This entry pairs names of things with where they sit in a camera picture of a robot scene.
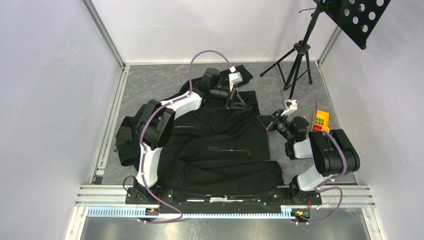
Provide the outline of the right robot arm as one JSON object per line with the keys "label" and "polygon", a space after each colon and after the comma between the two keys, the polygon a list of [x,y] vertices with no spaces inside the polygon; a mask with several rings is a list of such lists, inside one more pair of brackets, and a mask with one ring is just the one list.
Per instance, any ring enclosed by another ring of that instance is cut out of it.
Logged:
{"label": "right robot arm", "polygon": [[302,204],[326,183],[360,168],[359,156],[343,129],[309,131],[305,118],[288,120],[281,110],[260,115],[258,120],[266,131],[277,131],[286,139],[285,153],[291,160],[313,159],[313,166],[289,184],[288,196],[295,204]]}

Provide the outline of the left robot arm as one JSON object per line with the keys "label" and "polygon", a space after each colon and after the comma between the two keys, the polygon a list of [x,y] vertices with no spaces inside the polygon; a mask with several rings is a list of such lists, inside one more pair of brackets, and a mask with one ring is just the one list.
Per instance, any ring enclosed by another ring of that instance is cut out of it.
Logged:
{"label": "left robot arm", "polygon": [[219,70],[208,68],[202,80],[193,83],[189,79],[187,92],[165,101],[152,99],[146,104],[136,127],[139,130],[140,160],[133,185],[145,204],[151,204],[157,198],[153,186],[158,181],[160,154],[171,137],[174,121],[199,109],[204,96],[230,103],[237,93],[237,85],[243,81],[242,74],[234,66],[229,69],[228,88],[218,87],[222,78]]}

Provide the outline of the black zip jacket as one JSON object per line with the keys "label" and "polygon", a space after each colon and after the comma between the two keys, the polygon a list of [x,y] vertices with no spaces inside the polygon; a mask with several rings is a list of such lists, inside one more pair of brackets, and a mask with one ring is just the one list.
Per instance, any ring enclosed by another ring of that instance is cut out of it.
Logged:
{"label": "black zip jacket", "polygon": [[283,185],[271,160],[268,135],[260,123],[254,91],[242,92],[247,108],[226,109],[208,99],[177,118],[159,155],[157,185],[211,195],[251,195]]}

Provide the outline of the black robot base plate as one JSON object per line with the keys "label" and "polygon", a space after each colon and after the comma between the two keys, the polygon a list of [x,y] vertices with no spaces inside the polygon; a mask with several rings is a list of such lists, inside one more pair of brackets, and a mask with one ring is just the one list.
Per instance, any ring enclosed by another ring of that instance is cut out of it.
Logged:
{"label": "black robot base plate", "polygon": [[157,205],[149,207],[148,213],[200,215],[230,214],[281,214],[282,208],[307,209],[323,203],[320,193],[314,191],[296,192],[287,186],[251,195],[210,195],[156,188],[157,198],[144,196],[134,187],[127,190],[127,205]]}

